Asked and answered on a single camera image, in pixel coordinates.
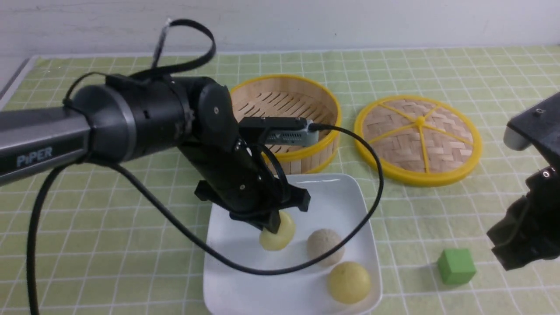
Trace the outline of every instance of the bamboo steamer lid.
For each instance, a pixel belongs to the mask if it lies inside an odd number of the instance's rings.
[[[368,105],[358,115],[354,132],[378,154],[387,177],[412,186],[457,182],[482,155],[482,138],[465,115],[419,96],[392,96]],[[370,153],[356,144],[375,169]]]

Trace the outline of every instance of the white plate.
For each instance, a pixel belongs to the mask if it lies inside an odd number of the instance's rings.
[[[344,174],[289,175],[288,181],[311,195],[308,212],[289,208],[296,224],[292,242],[279,252],[267,252],[259,244],[260,231],[233,221],[228,212],[212,206],[207,243],[230,260],[258,269],[277,269],[308,260],[306,241],[318,229],[329,228],[344,238],[363,219],[367,210],[355,179]],[[281,276],[255,276],[231,269],[210,255],[204,258],[204,302],[213,314],[351,315],[374,309],[383,291],[374,235],[366,224],[346,244],[342,261],[356,261],[371,276],[372,290],[364,300],[345,305],[333,300],[326,288],[333,267],[313,265]]]

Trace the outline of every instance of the green checkered tablecloth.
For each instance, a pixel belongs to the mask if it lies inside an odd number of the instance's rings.
[[[163,64],[190,57],[163,57]],[[6,95],[4,110],[60,106],[87,71],[131,73],[150,57],[34,58]],[[357,50],[219,55],[189,73],[230,87],[249,78],[291,73],[330,89],[352,128],[368,103],[395,94],[446,102],[466,114],[484,139],[473,173],[441,188],[389,181],[371,219],[383,299],[372,314],[557,314],[560,263],[504,272],[485,232],[526,192],[524,180],[546,165],[534,149],[502,143],[510,117],[560,90],[559,47]],[[101,82],[92,77],[86,83]],[[180,220],[204,237],[210,204],[193,191],[200,176],[178,150],[126,163]],[[357,179],[370,205],[377,175],[341,138],[324,170]],[[25,241],[31,205],[45,174],[0,188],[0,313],[28,314]],[[206,314],[203,252],[180,235],[124,178],[90,165],[69,168],[48,197],[38,240],[42,314]],[[467,285],[441,283],[435,261],[444,248],[467,247],[478,269]]]

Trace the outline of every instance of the white wall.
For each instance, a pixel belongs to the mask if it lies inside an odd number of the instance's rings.
[[[560,42],[560,0],[0,0],[0,56],[151,51],[168,16],[206,24],[220,51]]]

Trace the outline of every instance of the green cube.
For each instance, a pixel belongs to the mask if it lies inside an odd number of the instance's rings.
[[[466,284],[477,273],[467,248],[444,249],[437,260],[437,268],[446,285]]]

